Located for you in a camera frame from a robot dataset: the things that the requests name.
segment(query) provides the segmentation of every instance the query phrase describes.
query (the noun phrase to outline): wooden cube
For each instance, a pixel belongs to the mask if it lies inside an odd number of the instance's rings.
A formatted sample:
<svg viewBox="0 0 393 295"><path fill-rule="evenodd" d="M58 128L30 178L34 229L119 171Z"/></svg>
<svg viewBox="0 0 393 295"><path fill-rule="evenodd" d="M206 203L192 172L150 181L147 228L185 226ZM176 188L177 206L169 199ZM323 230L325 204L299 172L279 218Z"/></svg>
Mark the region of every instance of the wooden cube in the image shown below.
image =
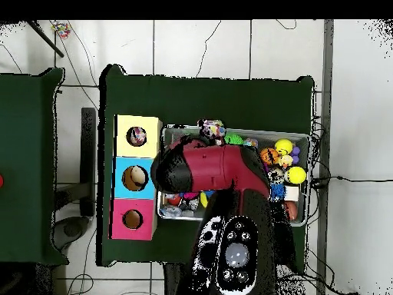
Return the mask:
<svg viewBox="0 0 393 295"><path fill-rule="evenodd" d="M155 200L114 199L113 207L110 218L110 239L152 240L157 227ZM133 214L139 215L140 218L128 219Z"/></svg>
<svg viewBox="0 0 393 295"><path fill-rule="evenodd" d="M135 158L135 157L116 157L116 169L114 171L115 181L114 198L115 199L156 199L156 188L150 177L150 169L153 163L151 158ZM141 190L131 188L127 181L130 180L130 167L138 166L146 172L148 181Z"/></svg>
<svg viewBox="0 0 393 295"><path fill-rule="evenodd" d="M116 152L114 156L155 158L160 147L160 133L162 123L158 118L140 117L133 115L116 115L114 130L116 137ZM146 142L141 146L133 146L129 142L127 133L131 128L139 127L146 131Z"/></svg>

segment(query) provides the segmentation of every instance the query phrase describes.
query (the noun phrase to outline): round hole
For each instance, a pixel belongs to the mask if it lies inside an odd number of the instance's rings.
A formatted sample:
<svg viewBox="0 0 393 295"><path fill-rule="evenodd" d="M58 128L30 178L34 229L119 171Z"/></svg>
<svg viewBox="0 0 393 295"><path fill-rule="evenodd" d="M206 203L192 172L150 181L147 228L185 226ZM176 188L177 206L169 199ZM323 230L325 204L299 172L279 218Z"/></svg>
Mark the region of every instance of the round hole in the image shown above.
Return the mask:
<svg viewBox="0 0 393 295"><path fill-rule="evenodd" d="M142 223L142 214L138 210L132 209L123 215L123 224L131 230L136 230Z"/></svg>
<svg viewBox="0 0 393 295"><path fill-rule="evenodd" d="M142 191L149 181L149 175L141 166L130 166L123 172L121 181L129 191Z"/></svg>
<svg viewBox="0 0 393 295"><path fill-rule="evenodd" d="M146 144L146 131L142 127L131 127L126 134L128 144L140 147Z"/></svg>

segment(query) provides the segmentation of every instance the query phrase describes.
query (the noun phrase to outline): green table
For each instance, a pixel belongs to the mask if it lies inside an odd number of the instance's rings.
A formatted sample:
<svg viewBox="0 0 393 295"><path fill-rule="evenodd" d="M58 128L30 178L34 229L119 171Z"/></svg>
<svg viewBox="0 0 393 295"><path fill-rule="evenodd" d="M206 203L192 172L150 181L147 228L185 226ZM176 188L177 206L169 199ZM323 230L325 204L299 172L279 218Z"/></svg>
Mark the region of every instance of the green table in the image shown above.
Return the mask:
<svg viewBox="0 0 393 295"><path fill-rule="evenodd" d="M0 74L0 261L67 264L51 242L54 94L64 70Z"/></svg>
<svg viewBox="0 0 393 295"><path fill-rule="evenodd" d="M313 88L309 76L298 81L169 78L125 75L120 66L108 65L100 78L97 262L187 262L199 227L188 220L159 220L152 241L108 239L115 114L154 116L163 124L217 118L228 128L310 134ZM303 270L305 227L292 229L296 264Z"/></svg>

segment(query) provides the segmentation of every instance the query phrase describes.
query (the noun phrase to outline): white tile floor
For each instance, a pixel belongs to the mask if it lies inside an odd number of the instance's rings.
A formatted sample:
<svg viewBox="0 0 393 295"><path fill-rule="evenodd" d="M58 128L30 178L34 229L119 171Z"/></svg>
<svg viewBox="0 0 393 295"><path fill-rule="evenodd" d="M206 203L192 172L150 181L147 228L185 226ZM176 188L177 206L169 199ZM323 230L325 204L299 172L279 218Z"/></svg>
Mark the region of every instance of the white tile floor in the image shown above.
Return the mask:
<svg viewBox="0 0 393 295"><path fill-rule="evenodd" d="M287 28L295 20L280 20ZM44 33L54 40L49 21L38 21ZM71 21L74 31L68 39L56 43L65 57L56 56L56 65L65 68L64 85L98 84L107 64L122 65L130 75L161 74L195 77L205 52L205 41L220 21ZM322 86L323 20L296 20L295 29L284 29L275 19L253 20L250 48L250 21L221 21L206 43L207 50L198 77L208 78L274 78L296 80L311 75L317 90ZM26 24L0 30L0 44L11 52L22 73L37 75L54 66L54 52ZM72 69L71 59L78 79ZM15 63L0 47L0 72L18 73ZM79 181L81 108L99 105L97 88L61 87L57 97L58 112L58 182ZM320 94L317 96L320 108ZM311 211L315 209L312 196ZM78 205L69 204L57 213L57 219L78 216ZM67 295L71 281L83 272L89 240L96 220L88 232L68 249L69 265L57 270L58 295ZM309 248L316 252L316 225L309 231ZM309 264L316 269L316 259L310 254ZM112 267L97 267L95 237L88 248L86 273L94 286L82 295L121 295L126 292L154 292L163 295L161 265L150 263L116 263ZM88 290L91 281L84 282ZM76 280L70 293L78 293L81 281ZM315 295L315 288L305 282L306 295ZM124 295L150 295L129 293Z"/></svg>

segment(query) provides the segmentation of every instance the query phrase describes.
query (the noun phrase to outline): plastic bin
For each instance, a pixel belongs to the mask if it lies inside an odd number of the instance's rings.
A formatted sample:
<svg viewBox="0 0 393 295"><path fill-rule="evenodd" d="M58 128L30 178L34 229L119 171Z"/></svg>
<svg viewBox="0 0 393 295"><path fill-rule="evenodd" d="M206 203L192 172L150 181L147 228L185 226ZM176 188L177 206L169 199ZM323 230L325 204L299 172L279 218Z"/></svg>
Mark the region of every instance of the plastic bin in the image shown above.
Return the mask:
<svg viewBox="0 0 393 295"><path fill-rule="evenodd" d="M199 127L197 126L184 126L184 128L174 127L173 124L167 125L162 129L162 136L164 145L173 143L185 134L199 134ZM307 134L292 134L286 132L272 132L272 131L253 131L253 130L242 130L242 129L226 129L227 133L236 133L243 139L252 138L258 141L258 152L263 148L274 148L274 144L281 138L289 139L300 148L299 163L296 166L300 166L307 172L307 178L305 182L300 185L299 201L298 201L298 217L296 220L291 221L293 227L300 227L307 222L309 215L309 195L311 188L309 186L309 178L311 171L311 153L312 153L312 142L310 136ZM199 207L194 213L193 217L166 217L160 212L163 206L163 194L157 192L157 214L161 218L165 219L177 219L177 220L202 220L205 209L200 203Z"/></svg>

